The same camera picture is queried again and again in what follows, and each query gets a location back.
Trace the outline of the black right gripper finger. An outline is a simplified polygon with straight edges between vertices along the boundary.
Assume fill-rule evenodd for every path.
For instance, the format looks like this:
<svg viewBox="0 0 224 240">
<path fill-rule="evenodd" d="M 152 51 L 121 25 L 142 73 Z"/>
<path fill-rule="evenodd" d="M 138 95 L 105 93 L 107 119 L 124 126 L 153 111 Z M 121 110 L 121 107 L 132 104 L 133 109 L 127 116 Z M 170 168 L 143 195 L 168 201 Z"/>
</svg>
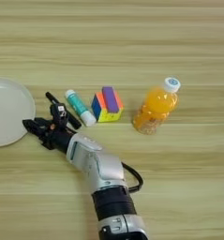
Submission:
<svg viewBox="0 0 224 240">
<path fill-rule="evenodd" d="M 52 120 L 46 120 L 42 117 L 36 117 L 35 122 L 41 127 L 41 128 L 48 128 L 52 124 Z"/>
<path fill-rule="evenodd" d="M 37 137 L 43 137 L 47 134 L 48 128 L 47 127 L 40 127 L 36 122 L 35 119 L 25 119 L 22 121 L 26 130 Z"/>
</svg>

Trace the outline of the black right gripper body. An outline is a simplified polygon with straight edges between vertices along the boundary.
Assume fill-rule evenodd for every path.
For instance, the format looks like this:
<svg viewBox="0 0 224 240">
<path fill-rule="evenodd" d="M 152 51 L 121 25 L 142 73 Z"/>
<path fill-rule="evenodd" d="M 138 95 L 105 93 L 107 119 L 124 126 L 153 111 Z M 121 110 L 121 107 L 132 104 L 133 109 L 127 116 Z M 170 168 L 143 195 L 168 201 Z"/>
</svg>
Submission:
<svg viewBox="0 0 224 240">
<path fill-rule="evenodd" d="M 65 129 L 50 129 L 40 140 L 42 145 L 49 150 L 57 149 L 64 154 L 67 152 L 69 142 L 76 131 L 66 127 Z"/>
</svg>

